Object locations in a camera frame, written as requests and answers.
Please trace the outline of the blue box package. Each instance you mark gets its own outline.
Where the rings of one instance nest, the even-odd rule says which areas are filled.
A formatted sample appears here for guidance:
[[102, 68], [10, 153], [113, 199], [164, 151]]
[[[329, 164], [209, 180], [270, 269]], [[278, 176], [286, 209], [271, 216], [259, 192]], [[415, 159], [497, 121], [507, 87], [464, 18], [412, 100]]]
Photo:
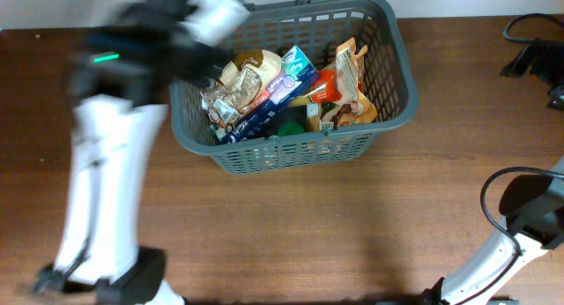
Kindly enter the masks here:
[[319, 78], [319, 72], [306, 54], [297, 46], [291, 47], [281, 57], [280, 73], [251, 103], [249, 111], [230, 132], [225, 132], [211, 122], [211, 129], [222, 144], [257, 138], [275, 115], [302, 95]]

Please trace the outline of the green lid jar white label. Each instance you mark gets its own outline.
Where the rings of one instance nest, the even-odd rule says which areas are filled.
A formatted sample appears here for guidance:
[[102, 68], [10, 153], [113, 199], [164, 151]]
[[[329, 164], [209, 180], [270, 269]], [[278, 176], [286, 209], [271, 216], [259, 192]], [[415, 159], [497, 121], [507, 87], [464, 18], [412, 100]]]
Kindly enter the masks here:
[[299, 135], [305, 133], [306, 130], [299, 123], [285, 123], [278, 127], [276, 135], [279, 137]]

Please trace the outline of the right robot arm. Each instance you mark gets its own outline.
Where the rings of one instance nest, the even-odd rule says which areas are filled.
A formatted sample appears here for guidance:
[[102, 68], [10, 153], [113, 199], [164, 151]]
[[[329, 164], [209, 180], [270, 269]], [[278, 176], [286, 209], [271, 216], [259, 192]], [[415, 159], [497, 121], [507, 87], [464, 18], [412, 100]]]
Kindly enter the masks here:
[[[563, 109], [563, 42], [505, 35], [523, 49], [501, 75], [526, 71], [551, 86], [548, 107]], [[504, 190], [496, 221], [486, 207], [486, 192], [502, 175], [516, 173]], [[480, 206], [493, 234], [457, 271], [439, 279], [421, 295], [422, 304], [488, 304], [525, 265], [563, 244], [563, 162], [551, 170], [507, 167], [493, 173], [480, 191]]]

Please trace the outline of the grey plastic basket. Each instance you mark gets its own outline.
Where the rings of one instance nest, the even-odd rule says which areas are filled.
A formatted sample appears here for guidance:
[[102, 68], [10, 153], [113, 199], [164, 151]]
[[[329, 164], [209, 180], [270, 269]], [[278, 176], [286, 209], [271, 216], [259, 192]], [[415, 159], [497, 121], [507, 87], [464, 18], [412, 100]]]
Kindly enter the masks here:
[[367, 48], [362, 89], [377, 117], [370, 124], [222, 145], [202, 109], [198, 89], [176, 80], [170, 86], [171, 126], [184, 148], [212, 157], [235, 175], [349, 160], [416, 114], [418, 89], [395, 13], [386, 0], [294, 0], [247, 7], [250, 18], [223, 41], [223, 48], [284, 54], [297, 45], [321, 69], [334, 61], [338, 45], [354, 38], [358, 47]]

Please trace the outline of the orange white food pouch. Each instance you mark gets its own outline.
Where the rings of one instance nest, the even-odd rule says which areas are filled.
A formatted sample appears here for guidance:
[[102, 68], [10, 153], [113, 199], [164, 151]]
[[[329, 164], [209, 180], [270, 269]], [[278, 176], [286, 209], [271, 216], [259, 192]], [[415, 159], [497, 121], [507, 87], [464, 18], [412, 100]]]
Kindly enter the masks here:
[[364, 71], [364, 56], [367, 46], [357, 49], [356, 40], [350, 38], [336, 48], [335, 60], [323, 68], [336, 72], [338, 90], [351, 95], [352, 101], [345, 105], [335, 103], [308, 104], [307, 130], [336, 130], [340, 127], [371, 123], [377, 116], [372, 102], [362, 92], [361, 76]]

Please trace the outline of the brown white snack bag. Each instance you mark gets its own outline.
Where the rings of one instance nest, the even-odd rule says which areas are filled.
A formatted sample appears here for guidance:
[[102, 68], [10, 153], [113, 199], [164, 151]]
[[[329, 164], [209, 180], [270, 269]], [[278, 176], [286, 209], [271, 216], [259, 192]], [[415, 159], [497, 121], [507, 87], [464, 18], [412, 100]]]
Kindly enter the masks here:
[[279, 55], [265, 49], [242, 51], [224, 67], [215, 86], [201, 91], [203, 109], [214, 125], [230, 132], [280, 71]]

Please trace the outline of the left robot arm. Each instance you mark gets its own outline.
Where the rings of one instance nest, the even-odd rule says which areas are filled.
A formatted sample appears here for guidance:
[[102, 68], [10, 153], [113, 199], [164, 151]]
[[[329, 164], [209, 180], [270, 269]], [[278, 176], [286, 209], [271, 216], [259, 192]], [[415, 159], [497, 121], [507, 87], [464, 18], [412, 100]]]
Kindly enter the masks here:
[[182, 304], [162, 249], [141, 246], [137, 220], [162, 91], [205, 86], [229, 54], [220, 43], [248, 18], [242, 0], [142, 0], [89, 32], [71, 61], [70, 183], [63, 238], [35, 294], [93, 293], [99, 304]]

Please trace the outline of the orange spaghetti packet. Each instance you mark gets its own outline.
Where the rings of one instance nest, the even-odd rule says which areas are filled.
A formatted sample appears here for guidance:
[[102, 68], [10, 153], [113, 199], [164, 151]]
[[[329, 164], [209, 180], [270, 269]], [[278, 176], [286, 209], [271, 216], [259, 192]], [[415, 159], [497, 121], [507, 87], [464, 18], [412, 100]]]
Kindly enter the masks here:
[[351, 95], [344, 96], [338, 90], [336, 78], [336, 72], [334, 70], [321, 70], [319, 72], [319, 78], [313, 85], [302, 96], [293, 99], [289, 107], [323, 103], [345, 105], [347, 102], [352, 101], [353, 97]]

